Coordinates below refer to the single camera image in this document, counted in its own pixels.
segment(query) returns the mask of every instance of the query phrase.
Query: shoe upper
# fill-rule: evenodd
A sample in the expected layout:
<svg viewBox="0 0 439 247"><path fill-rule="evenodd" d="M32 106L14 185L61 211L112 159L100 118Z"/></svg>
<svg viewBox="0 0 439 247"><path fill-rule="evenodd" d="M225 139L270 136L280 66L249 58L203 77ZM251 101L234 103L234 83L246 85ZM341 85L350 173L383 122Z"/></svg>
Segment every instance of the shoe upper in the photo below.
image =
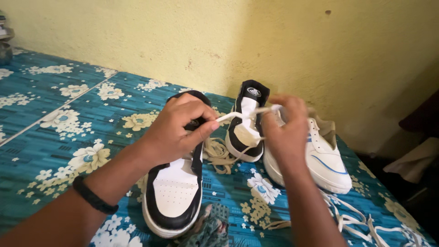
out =
<svg viewBox="0 0 439 247"><path fill-rule="evenodd" d="M171 98L178 98L184 93L198 97L210 106L210 101L201 92L194 90ZM204 122L200 117L184 128L191 132ZM154 167L148 173L146 207L157 226L171 230L182 229L198 214L202 196L202 151L203 143L200 143L192 155Z"/></svg>
<svg viewBox="0 0 439 247"><path fill-rule="evenodd" d="M282 110L276 113L279 126L284 125L287 121L285 115L282 113ZM305 158L314 181L320 187L332 192L347 193L352 187L352 181L345 165L343 164L335 140L329 140L331 143L334 143L334 145L332 145L320 135L320 129L314 118L308 118L308 126L309 133L306 143ZM328 126L332 126L332 132L334 132L335 125L332 123ZM276 160L267 148L264 154L264 163L270 177L278 184L284 186L283 177Z"/></svg>
<svg viewBox="0 0 439 247"><path fill-rule="evenodd" d="M306 164L311 170L312 176L314 178L318 176L319 179L328 183L327 186L345 190L351 189L351 177L343 164L337 145L335 147L331 146L319 134L319 127L315 119L308 118L308 126Z"/></svg>
<svg viewBox="0 0 439 247"><path fill-rule="evenodd" d="M248 114L257 107L263 107L270 95L270 90L255 80L247 80L242 83L239 95L233 106L233 112ZM262 128L261 116L241 119L235 117L229 125L229 138L232 146L239 152L253 146L244 154L252 157L259 156L263 151L263 143L260 142Z"/></svg>

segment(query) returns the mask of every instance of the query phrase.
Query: bracelet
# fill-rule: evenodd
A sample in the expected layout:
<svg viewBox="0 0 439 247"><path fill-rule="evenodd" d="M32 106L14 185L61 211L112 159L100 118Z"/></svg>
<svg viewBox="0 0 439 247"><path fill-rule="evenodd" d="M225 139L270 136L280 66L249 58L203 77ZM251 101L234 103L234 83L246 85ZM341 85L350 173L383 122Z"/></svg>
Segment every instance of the bracelet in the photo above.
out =
<svg viewBox="0 0 439 247"><path fill-rule="evenodd" d="M73 188L87 201L93 208L104 214L114 214L119 209L119 205L111 206L93 193L85 184L84 178L78 176L73 180Z"/></svg>

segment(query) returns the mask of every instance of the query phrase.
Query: hand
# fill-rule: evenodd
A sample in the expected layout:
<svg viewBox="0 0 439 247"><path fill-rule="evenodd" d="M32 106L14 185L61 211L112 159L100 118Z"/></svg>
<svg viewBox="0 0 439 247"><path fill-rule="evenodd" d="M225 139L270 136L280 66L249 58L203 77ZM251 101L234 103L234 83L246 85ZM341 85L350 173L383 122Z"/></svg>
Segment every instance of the hand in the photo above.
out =
<svg viewBox="0 0 439 247"><path fill-rule="evenodd" d="M262 120L265 143L281 169L290 164L305 165L308 135L308 110L305 102L292 95L272 96L269 102L284 107L288 122L279 127L276 116L272 112L266 112Z"/></svg>
<svg viewBox="0 0 439 247"><path fill-rule="evenodd" d="M200 116L207 122L187 134L184 126ZM142 157L152 167L175 161L219 127L216 118L215 111L195 96L183 94L172 98L142 138L133 144L134 150L146 154Z"/></svg>

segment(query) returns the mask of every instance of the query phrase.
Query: bedsheet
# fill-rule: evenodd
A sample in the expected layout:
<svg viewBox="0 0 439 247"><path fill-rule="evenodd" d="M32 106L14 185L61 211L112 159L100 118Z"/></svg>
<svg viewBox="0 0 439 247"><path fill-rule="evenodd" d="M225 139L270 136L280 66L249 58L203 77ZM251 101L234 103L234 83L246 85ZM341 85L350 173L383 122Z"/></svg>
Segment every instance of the bedsheet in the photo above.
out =
<svg viewBox="0 0 439 247"><path fill-rule="evenodd" d="M58 69L29 73L32 67L49 66ZM35 94L40 98L25 98L20 101L29 101L26 104L14 102L0 107L0 133L4 133L0 143L0 234L64 193L76 176L91 173L134 143L157 117L166 99L187 90L190 88L16 49L12 65L0 67L0 98L23 97L18 95L28 95L27 91L31 92L28 97ZM203 93L219 115L230 112L234 99ZM223 124L212 137L224 138L227 127ZM375 226L411 229L422 246L437 246L339 137L337 144L353 181L351 191L337 197L364 215L370 214ZM85 148L96 154L92 160L84 159ZM260 199L248 180L274 187L271 196L262 195L268 203ZM290 216L284 188L268 178L261 160L238 162L231 175L216 173L205 161L202 186L202 202L218 202L230 209L231 247L292 245L289 228L264 229L270 222L290 220ZM120 246L167 246L170 240L153 234L144 221L140 200L143 187L141 179L121 199L119 210L107 217L90 246L99 246L103 239ZM344 205L333 203L341 214L359 219ZM366 226L351 227L366 235L369 232ZM415 242L406 232L378 233L390 246ZM342 234L349 246L376 244L345 230Z"/></svg>

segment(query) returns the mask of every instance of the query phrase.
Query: tongue logo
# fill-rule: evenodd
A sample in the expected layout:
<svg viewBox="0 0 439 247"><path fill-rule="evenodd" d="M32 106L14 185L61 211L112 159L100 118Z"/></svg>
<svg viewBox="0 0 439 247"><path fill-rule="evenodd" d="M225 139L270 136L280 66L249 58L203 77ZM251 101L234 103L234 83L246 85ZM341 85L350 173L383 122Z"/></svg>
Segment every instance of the tongue logo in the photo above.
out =
<svg viewBox="0 0 439 247"><path fill-rule="evenodd" d="M247 91L256 97L261 97L261 92L255 88L249 87L247 88Z"/></svg>
<svg viewBox="0 0 439 247"><path fill-rule="evenodd" d="M191 124L195 126L200 125L200 123L197 120L191 120Z"/></svg>

